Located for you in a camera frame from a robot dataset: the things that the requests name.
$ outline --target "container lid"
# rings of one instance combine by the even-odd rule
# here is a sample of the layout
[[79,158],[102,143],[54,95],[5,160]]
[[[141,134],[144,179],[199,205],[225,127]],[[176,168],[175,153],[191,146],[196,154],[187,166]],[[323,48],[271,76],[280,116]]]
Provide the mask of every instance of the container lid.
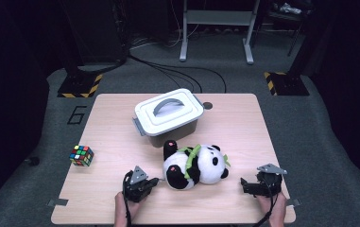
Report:
[[152,97],[136,105],[136,116],[147,135],[171,131],[203,115],[203,105],[187,89]]

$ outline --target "panda plush toy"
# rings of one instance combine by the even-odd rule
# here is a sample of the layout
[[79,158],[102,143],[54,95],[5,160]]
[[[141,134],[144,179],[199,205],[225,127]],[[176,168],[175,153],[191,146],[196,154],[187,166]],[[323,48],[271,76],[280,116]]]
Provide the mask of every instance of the panda plush toy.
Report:
[[163,146],[163,175],[173,189],[187,190],[197,183],[213,184],[227,178],[227,155],[216,145],[197,145],[178,149],[175,140]]

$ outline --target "table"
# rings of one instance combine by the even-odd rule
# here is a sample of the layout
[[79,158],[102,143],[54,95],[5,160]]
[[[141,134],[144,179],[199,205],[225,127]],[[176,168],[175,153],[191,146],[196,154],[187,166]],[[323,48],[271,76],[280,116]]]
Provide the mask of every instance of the table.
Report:
[[[91,166],[71,165],[60,193],[68,200],[57,205],[55,224],[113,224],[114,196],[122,189],[124,175],[135,166],[149,179],[163,177],[163,149],[154,148],[132,123],[136,104],[158,94],[99,95],[85,126],[81,145],[94,151]],[[263,217],[253,196],[243,193],[240,178],[256,183],[256,167],[280,166],[255,95],[196,94],[211,102],[197,122],[194,133],[180,139],[179,147],[216,144],[229,156],[230,175],[214,185],[197,184],[176,191],[160,182],[153,188],[135,224],[254,223]],[[283,181],[283,193],[289,198]],[[287,207],[285,222],[296,214]]]
[[249,43],[256,20],[259,3],[260,0],[255,0],[253,11],[189,10],[187,0],[183,0],[183,29],[180,61],[186,61],[186,54],[188,50],[188,24],[202,24],[248,26],[247,38],[244,38],[242,41],[245,49],[245,55],[247,57],[247,63],[253,64],[253,57]]

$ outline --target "human hand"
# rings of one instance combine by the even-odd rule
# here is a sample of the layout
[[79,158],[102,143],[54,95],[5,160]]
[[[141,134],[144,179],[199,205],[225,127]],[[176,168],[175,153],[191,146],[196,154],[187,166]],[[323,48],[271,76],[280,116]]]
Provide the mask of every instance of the human hand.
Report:
[[[264,213],[267,213],[271,207],[271,200],[265,196],[256,196],[260,208]],[[283,227],[283,221],[285,219],[286,213],[286,197],[283,192],[278,193],[273,196],[273,202],[276,200],[273,210],[271,211],[271,216],[268,220],[268,223],[271,227]]]
[[[146,198],[147,197],[140,202],[128,201],[131,219],[135,218],[139,209],[141,209],[142,205],[145,203]],[[115,195],[114,227],[127,227],[127,209],[122,192],[118,192],[117,195]]]

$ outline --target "white plastic container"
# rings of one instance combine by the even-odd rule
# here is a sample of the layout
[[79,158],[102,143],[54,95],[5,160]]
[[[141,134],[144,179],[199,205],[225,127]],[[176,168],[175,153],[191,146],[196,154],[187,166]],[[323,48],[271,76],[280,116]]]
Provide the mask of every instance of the white plastic container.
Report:
[[155,148],[168,139],[179,140],[197,128],[203,104],[187,89],[152,97],[136,105],[133,118],[142,136],[147,135]]

